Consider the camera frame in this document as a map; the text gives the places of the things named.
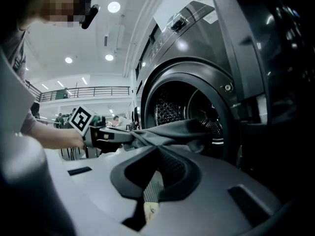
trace balcony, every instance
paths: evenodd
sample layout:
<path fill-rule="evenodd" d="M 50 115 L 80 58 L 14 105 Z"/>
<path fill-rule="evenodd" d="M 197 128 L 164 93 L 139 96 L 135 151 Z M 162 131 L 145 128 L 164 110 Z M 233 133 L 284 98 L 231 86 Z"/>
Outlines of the balcony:
<path fill-rule="evenodd" d="M 130 87 L 65 88 L 41 92 L 29 82 L 26 82 L 26 86 L 34 95 L 35 101 L 40 103 L 41 108 L 58 106 L 60 104 L 67 106 L 91 103 L 130 102 L 132 99 L 132 96 L 129 94 Z"/>
<path fill-rule="evenodd" d="M 129 96 L 129 87 L 69 88 L 44 92 L 40 102 L 86 97 Z"/>

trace washing machine door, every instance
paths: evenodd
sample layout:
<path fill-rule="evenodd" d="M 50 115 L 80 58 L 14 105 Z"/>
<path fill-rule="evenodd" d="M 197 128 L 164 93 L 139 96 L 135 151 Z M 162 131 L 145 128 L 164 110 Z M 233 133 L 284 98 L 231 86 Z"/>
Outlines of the washing machine door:
<path fill-rule="evenodd" d="M 214 0 L 241 113 L 242 170 L 285 201 L 305 175 L 296 152 L 314 137 L 314 34 L 298 1 Z"/>

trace railing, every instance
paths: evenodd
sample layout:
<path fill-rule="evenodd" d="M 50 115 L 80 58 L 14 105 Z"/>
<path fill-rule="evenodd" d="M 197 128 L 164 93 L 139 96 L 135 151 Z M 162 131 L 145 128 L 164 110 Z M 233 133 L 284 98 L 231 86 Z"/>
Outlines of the railing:
<path fill-rule="evenodd" d="M 25 85 L 30 90 L 30 92 L 35 96 L 36 101 L 40 102 L 40 97 L 41 97 L 42 92 L 39 91 L 36 87 L 34 87 L 28 81 L 25 81 Z"/>
<path fill-rule="evenodd" d="M 94 88 L 65 88 L 57 91 L 44 92 L 40 102 L 97 96 L 128 96 L 129 87 L 94 87 Z"/>

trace washing machine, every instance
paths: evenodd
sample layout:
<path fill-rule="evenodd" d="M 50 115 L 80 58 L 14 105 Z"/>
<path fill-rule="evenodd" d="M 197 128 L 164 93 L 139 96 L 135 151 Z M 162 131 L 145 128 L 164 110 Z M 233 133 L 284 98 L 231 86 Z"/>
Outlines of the washing machine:
<path fill-rule="evenodd" d="M 141 127 L 195 118 L 211 130 L 209 153 L 233 161 L 227 151 L 238 146 L 239 134 L 229 109 L 237 100 L 215 9 L 192 1 L 170 19 L 143 62 Z"/>
<path fill-rule="evenodd" d="M 283 200 L 299 181 L 314 85 L 311 30 L 291 1 L 192 1 L 144 56 L 136 87 L 142 128 L 197 119 L 212 133 L 208 156 Z"/>

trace fabric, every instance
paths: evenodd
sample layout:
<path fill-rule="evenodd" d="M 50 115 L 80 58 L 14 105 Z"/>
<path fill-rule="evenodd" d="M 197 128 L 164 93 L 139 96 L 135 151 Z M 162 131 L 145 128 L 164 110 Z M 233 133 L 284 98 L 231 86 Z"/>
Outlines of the fabric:
<path fill-rule="evenodd" d="M 3 51 L 8 59 L 9 64 L 11 64 L 13 70 L 21 79 L 22 83 L 25 83 L 25 71 L 26 71 L 26 55 L 24 52 L 24 39 L 25 31 L 20 31 L 15 28 L 7 35 L 2 43 Z M 29 110 L 23 125 L 21 132 L 23 134 L 30 131 L 36 124 L 36 120 Z"/>
<path fill-rule="evenodd" d="M 124 144 L 125 150 L 144 146 L 171 146 L 202 153 L 212 145 L 212 133 L 195 119 L 176 121 L 153 128 L 131 131 L 134 140 Z"/>

